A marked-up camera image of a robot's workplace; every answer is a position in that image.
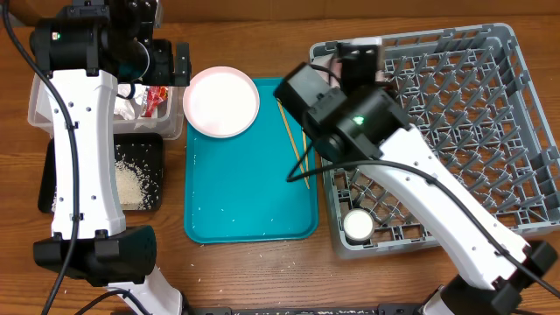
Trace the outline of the white cup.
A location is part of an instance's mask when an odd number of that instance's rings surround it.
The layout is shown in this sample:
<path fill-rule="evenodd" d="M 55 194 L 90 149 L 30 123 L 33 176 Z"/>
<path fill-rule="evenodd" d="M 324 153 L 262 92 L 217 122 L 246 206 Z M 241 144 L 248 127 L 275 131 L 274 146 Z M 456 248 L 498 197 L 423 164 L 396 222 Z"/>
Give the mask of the white cup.
<path fill-rule="evenodd" d="M 375 222 L 366 210 L 354 209 L 346 214 L 342 227 L 350 244 L 363 244 L 375 231 Z"/>

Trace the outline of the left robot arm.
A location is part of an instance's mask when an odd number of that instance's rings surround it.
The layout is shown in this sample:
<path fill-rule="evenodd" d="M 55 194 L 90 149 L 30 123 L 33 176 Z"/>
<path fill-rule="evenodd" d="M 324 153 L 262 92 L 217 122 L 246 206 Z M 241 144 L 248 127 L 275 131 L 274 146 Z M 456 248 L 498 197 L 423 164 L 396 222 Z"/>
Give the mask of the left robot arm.
<path fill-rule="evenodd" d="M 31 60 L 52 113 L 56 205 L 35 263 L 120 296 L 140 314 L 183 314 L 184 295 L 156 265 L 148 225 L 131 227 L 116 187 L 114 107 L 123 83 L 185 87 L 187 44 L 156 39 L 155 1 L 74 1 L 40 20 Z"/>

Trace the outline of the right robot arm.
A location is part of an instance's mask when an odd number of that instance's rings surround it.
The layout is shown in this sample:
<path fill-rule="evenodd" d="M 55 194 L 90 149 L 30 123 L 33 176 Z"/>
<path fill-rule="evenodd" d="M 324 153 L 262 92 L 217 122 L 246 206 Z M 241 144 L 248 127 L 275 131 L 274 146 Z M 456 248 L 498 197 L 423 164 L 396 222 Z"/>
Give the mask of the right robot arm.
<path fill-rule="evenodd" d="M 416 308 L 419 314 L 512 314 L 522 291 L 542 284 L 557 260 L 546 241 L 527 241 L 496 220 L 442 165 L 380 80 L 379 38 L 337 45 L 341 69 L 301 63 L 274 97 L 335 170 L 360 169 L 403 203 L 437 239 L 458 274 Z"/>

